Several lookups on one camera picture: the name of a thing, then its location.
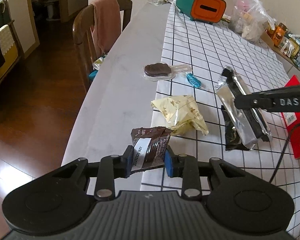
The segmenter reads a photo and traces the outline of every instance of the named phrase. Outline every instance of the red package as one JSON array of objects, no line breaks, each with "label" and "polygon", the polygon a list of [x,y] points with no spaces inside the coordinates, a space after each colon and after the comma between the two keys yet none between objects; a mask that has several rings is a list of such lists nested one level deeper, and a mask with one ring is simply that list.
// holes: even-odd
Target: red package
[{"label": "red package", "polygon": [[[300,85],[300,82],[296,75],[294,75],[285,87]],[[296,124],[300,123],[300,113],[281,113],[286,124],[288,132],[295,127]],[[296,128],[290,138],[293,155],[296,159],[300,159],[300,127]]]}]

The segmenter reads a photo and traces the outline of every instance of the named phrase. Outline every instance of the gray table surface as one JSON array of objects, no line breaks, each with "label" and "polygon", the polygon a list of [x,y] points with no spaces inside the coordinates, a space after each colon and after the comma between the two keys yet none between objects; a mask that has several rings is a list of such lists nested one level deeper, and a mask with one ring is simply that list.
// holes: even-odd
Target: gray table surface
[{"label": "gray table surface", "polygon": [[[160,62],[170,4],[147,3],[130,21],[95,77],[71,132],[62,165],[85,157],[122,155],[131,145],[131,130],[150,127],[151,100],[157,82],[146,80],[143,67]],[[116,179],[119,190],[140,190],[142,173]],[[96,179],[88,189],[93,194]]]}]

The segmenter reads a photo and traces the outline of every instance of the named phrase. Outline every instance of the yellow wrapper with leaf pattern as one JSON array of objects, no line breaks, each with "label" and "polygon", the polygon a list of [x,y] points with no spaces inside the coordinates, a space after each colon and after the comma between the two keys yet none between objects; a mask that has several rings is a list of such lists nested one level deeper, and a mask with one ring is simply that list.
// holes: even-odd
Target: yellow wrapper with leaf pattern
[{"label": "yellow wrapper with leaf pattern", "polygon": [[193,96],[171,96],[151,101],[165,117],[172,136],[182,135],[195,128],[204,135],[209,133]]}]

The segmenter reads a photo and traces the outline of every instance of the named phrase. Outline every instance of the white label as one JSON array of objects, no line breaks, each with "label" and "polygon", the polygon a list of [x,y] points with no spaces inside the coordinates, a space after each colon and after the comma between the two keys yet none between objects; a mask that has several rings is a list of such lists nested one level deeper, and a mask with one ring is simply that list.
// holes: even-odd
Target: white label
[{"label": "white label", "polygon": [[140,170],[146,156],[151,138],[139,138],[133,150],[132,171]]},{"label": "white label", "polygon": [[294,112],[292,113],[283,113],[283,117],[286,120],[287,126],[292,124],[294,121],[297,120],[296,114]]}]

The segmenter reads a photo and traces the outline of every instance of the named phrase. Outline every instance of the pink towel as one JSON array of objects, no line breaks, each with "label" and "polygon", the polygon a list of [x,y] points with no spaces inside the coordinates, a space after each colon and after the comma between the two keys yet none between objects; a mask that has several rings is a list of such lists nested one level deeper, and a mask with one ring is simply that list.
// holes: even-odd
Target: pink towel
[{"label": "pink towel", "polygon": [[95,0],[94,26],[91,27],[96,51],[108,53],[121,34],[120,7],[117,0]]}]

